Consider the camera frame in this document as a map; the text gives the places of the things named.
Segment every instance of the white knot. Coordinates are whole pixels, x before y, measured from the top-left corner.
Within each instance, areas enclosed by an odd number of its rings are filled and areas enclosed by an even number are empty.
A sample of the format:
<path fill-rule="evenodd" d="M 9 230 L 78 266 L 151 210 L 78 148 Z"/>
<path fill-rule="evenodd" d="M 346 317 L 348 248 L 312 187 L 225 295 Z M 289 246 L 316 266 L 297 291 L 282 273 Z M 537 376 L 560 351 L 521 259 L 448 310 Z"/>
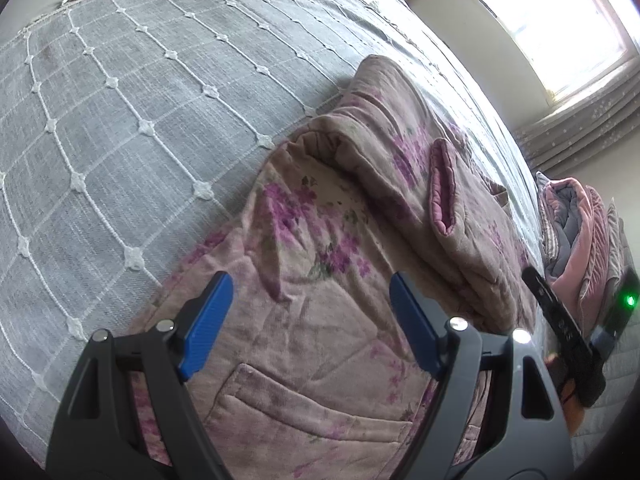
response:
<path fill-rule="evenodd" d="M 36 383 L 36 386 L 42 391 L 47 391 L 47 385 L 44 383 L 44 377 L 42 374 L 37 374 L 33 370 L 31 371 L 31 377 L 33 378 L 33 382 Z"/>
<path fill-rule="evenodd" d="M 270 136 L 257 134 L 257 138 L 258 138 L 257 144 L 262 148 L 267 148 L 268 150 L 272 150 L 273 148 L 276 147 L 276 145 L 271 140 Z"/>
<path fill-rule="evenodd" d="M 20 235 L 18 237 L 18 253 L 20 256 L 28 258 L 29 254 L 29 239 L 26 236 Z"/>
<path fill-rule="evenodd" d="M 213 190 L 211 189 L 211 184 L 209 182 L 196 180 L 193 183 L 193 195 L 194 197 L 202 200 L 212 200 L 214 195 Z"/>
<path fill-rule="evenodd" d="M 57 122 L 58 122 L 57 119 L 47 119 L 47 125 L 44 127 L 44 130 L 48 134 L 54 134 L 56 132 L 56 123 Z"/>
<path fill-rule="evenodd" d="M 151 121 L 140 119 L 140 122 L 138 123 L 138 133 L 153 137 L 156 134 L 154 124 Z"/>
<path fill-rule="evenodd" d="M 84 336 L 84 330 L 82 329 L 82 322 L 77 317 L 66 318 L 66 329 L 69 333 L 80 341 L 86 341 Z"/>
<path fill-rule="evenodd" d="M 76 193 L 84 193 L 86 191 L 86 184 L 84 173 L 78 173 L 77 171 L 71 172 L 71 189 Z"/>
<path fill-rule="evenodd" d="M 202 93 L 207 97 L 212 97 L 214 99 L 218 99 L 220 97 L 220 92 L 218 92 L 218 89 L 215 86 L 211 85 L 204 85 L 202 87 Z"/>
<path fill-rule="evenodd" d="M 145 259 L 142 257 L 142 249 L 139 247 L 124 247 L 124 266 L 131 270 L 145 268 Z"/>

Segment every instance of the blue gripper pad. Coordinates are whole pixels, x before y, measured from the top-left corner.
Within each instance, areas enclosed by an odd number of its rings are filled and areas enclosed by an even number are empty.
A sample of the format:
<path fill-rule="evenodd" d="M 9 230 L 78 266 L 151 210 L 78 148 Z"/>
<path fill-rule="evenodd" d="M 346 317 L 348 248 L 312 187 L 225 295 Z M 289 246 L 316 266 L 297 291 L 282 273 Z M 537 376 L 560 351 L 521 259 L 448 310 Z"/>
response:
<path fill-rule="evenodd" d="M 446 369 L 442 343 L 447 336 L 448 317 L 435 300 L 420 294 L 404 273 L 396 272 L 391 277 L 389 297 L 418 366 L 440 378 Z"/>
<path fill-rule="evenodd" d="M 212 283 L 207 286 L 210 288 L 212 285 L 210 292 L 207 293 L 205 289 L 205 298 L 196 298 L 196 301 L 204 300 L 204 304 L 184 335 L 182 360 L 178 365 L 178 373 L 183 381 L 191 379 L 204 366 L 231 307 L 234 297 L 233 280 L 226 272 L 221 272 L 220 275 L 218 278 L 214 276 Z"/>

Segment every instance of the pink floral comforter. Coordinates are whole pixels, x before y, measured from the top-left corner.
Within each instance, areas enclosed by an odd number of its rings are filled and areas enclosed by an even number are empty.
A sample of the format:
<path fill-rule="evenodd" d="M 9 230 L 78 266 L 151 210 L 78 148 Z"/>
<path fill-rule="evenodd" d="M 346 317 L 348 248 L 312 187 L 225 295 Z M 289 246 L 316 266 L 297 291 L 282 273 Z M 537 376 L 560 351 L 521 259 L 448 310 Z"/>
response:
<path fill-rule="evenodd" d="M 405 270 L 450 314 L 494 332 L 534 325 L 527 253 L 504 188 L 391 60 L 362 62 L 337 108 L 271 155 L 244 211 L 199 245 L 132 330 L 174 316 L 220 269 L 234 303 L 188 387 L 237 480 L 388 479 L 436 384 L 389 305 Z M 458 451 L 473 451 L 478 380 Z M 142 381 L 150 453 L 167 460 Z"/>

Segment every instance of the white window frame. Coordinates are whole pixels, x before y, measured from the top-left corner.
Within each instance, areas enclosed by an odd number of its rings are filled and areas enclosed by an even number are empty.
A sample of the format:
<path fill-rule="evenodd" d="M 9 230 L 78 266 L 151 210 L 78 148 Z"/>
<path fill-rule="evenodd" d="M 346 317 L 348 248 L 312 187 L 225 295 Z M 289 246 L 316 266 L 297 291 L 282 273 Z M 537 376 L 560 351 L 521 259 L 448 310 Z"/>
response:
<path fill-rule="evenodd" d="M 529 61 L 529 64 L 531 65 L 532 69 L 535 72 L 535 67 L 531 62 L 529 56 L 524 50 L 521 49 L 520 45 L 518 44 L 516 39 L 513 37 L 511 31 L 505 26 L 505 24 L 502 22 L 500 17 L 496 16 L 496 14 L 488 7 L 488 5 L 483 0 L 477 0 L 477 1 L 480 4 L 482 4 L 491 13 L 491 15 L 496 19 L 496 21 L 500 23 L 502 28 L 507 32 L 507 34 L 511 38 L 511 40 L 516 44 L 516 46 L 518 47 L 522 55 L 525 58 L 527 58 L 527 60 Z M 613 72 L 614 70 L 624 65 L 626 62 L 638 56 L 639 54 L 638 48 L 636 47 L 634 40 L 630 37 L 629 33 L 626 31 L 626 28 L 624 27 L 622 21 L 616 14 L 616 11 L 613 9 L 611 4 L 609 3 L 609 0 L 593 0 L 593 2 L 598 7 L 598 10 L 602 13 L 605 19 L 610 23 L 612 30 L 617 35 L 620 43 L 623 45 L 624 51 L 614 62 L 607 65 L 603 70 L 595 74 L 587 82 L 579 85 L 572 85 L 571 83 L 567 83 L 567 85 L 561 90 L 559 90 L 556 94 L 554 94 L 554 92 L 552 92 L 551 90 L 545 87 L 544 83 L 536 73 L 536 76 L 538 76 L 540 84 L 542 85 L 543 88 L 546 89 L 546 100 L 548 104 L 553 108 L 561 106 L 568 99 L 571 99 L 576 94 L 582 92 L 584 89 L 588 88 L 590 85 L 594 84 L 596 81 L 600 80 L 607 74 Z"/>

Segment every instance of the metal screw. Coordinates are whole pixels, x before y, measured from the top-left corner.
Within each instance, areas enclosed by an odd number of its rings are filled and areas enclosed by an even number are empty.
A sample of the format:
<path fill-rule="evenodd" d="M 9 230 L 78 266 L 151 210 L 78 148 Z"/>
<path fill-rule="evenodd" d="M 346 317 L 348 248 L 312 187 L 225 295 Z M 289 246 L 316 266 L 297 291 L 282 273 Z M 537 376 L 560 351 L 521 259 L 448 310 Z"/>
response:
<path fill-rule="evenodd" d="M 93 339 L 97 343 L 101 343 L 102 341 L 107 341 L 108 337 L 109 337 L 109 332 L 101 328 L 94 332 L 94 334 L 91 336 L 91 339 Z"/>
<path fill-rule="evenodd" d="M 466 319 L 463 319 L 461 317 L 452 317 L 451 319 L 449 319 L 449 326 L 453 329 L 453 330 L 457 330 L 458 332 L 462 332 L 464 330 L 466 330 L 469 326 L 469 323 L 466 322 Z"/>
<path fill-rule="evenodd" d="M 513 340 L 517 341 L 520 344 L 526 345 L 529 341 L 531 341 L 531 334 L 526 330 L 521 328 L 517 328 L 513 331 Z"/>
<path fill-rule="evenodd" d="M 173 319 L 161 319 L 156 324 L 156 330 L 158 332 L 171 332 L 174 329 L 174 320 Z"/>

